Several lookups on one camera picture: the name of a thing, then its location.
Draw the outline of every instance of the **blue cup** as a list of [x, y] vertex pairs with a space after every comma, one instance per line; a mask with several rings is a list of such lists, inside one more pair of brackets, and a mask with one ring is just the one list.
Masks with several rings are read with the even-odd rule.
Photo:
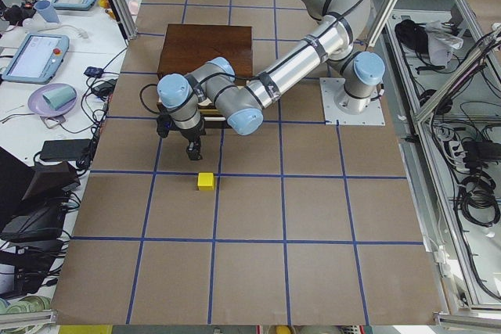
[[39, 0], [34, 4], [34, 8], [48, 23], [59, 23], [59, 17], [57, 16], [56, 10], [49, 0]]

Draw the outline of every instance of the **tablet screen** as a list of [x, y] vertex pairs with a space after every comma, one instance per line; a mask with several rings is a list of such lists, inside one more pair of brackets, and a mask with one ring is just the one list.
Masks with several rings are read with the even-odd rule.
[[17, 77], [40, 77], [59, 40], [58, 37], [37, 35], [30, 37], [24, 46], [24, 50], [18, 56], [16, 63], [10, 70], [9, 75]]

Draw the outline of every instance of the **yellow block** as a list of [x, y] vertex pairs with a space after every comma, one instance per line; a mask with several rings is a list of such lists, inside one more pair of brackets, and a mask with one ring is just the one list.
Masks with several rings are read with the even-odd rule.
[[59, 328], [59, 334], [111, 334], [112, 325], [68, 325]]
[[199, 191], [214, 191], [215, 187], [214, 174], [211, 172], [198, 173], [198, 190]]

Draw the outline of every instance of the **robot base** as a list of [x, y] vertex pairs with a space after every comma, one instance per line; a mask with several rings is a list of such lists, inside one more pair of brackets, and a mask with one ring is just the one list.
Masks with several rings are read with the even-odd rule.
[[344, 78], [320, 78], [322, 90], [323, 116], [326, 124], [336, 125], [376, 125], [383, 126], [384, 116], [379, 99], [369, 103], [367, 108], [359, 114], [351, 115], [342, 111], [334, 102], [338, 92], [342, 89]]

